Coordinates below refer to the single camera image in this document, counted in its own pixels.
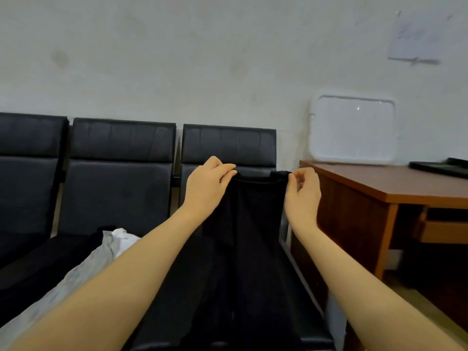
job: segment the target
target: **paper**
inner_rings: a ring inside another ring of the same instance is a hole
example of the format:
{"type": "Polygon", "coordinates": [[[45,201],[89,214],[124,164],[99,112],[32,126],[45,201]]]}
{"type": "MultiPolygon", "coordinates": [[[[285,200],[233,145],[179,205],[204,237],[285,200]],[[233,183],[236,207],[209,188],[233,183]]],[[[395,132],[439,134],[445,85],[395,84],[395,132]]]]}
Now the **paper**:
{"type": "Polygon", "coordinates": [[[402,12],[395,21],[388,58],[440,61],[442,35],[451,17],[449,8],[402,12]]]}

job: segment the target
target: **wall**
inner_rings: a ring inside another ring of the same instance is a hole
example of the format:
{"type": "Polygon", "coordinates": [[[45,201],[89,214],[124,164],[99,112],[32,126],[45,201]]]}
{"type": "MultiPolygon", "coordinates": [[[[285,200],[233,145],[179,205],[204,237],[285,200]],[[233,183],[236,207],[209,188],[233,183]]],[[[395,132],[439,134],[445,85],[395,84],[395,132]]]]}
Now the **wall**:
{"type": "Polygon", "coordinates": [[[292,169],[317,89],[378,91],[398,163],[463,155],[466,44],[439,66],[386,57],[395,13],[433,1],[0,0],[0,110],[276,128],[292,169]]]}

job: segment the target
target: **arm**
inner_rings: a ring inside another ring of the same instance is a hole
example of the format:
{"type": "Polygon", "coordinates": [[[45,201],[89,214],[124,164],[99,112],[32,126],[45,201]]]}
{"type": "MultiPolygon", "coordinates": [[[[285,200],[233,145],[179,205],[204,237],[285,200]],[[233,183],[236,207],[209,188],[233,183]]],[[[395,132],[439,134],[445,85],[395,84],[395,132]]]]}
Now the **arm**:
{"type": "Polygon", "coordinates": [[[289,176],[285,209],[348,321],[368,351],[462,351],[453,339],[385,286],[317,227],[320,186],[312,168],[289,176]]]}
{"type": "Polygon", "coordinates": [[[99,275],[22,335],[11,351],[118,351],[145,314],[192,232],[237,173],[211,157],[190,175],[185,202],[99,275]]]}

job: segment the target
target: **black leather chair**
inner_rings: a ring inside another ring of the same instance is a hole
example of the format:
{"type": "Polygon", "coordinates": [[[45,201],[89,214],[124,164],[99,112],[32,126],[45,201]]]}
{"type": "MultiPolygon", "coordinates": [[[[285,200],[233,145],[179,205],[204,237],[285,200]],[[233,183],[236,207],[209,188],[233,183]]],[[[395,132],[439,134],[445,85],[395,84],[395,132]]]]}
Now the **black leather chair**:
{"type": "MultiPolygon", "coordinates": [[[[181,202],[189,174],[210,156],[237,165],[243,175],[269,176],[276,169],[276,131],[235,127],[184,125],[181,202]]],[[[155,300],[127,342],[125,350],[168,350],[190,330],[212,268],[213,241],[192,235],[177,256],[155,300]]],[[[325,326],[289,256],[278,256],[292,322],[307,350],[334,350],[325,326]]]]}
{"type": "Polygon", "coordinates": [[[0,113],[0,268],[50,237],[68,120],[0,113]]]}
{"type": "Polygon", "coordinates": [[[0,326],[99,246],[100,227],[143,236],[167,219],[175,130],[172,123],[74,120],[58,234],[0,270],[0,326]]]}

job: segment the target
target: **white plastic tray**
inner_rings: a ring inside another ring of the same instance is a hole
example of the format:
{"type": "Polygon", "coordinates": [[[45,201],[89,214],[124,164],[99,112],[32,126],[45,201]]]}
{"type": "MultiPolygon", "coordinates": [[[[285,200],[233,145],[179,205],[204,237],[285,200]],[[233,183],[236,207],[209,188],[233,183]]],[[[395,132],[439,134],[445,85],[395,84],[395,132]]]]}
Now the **white plastic tray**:
{"type": "Polygon", "coordinates": [[[395,102],[383,96],[321,91],[310,101],[309,152],[317,161],[390,164],[395,102]]]}

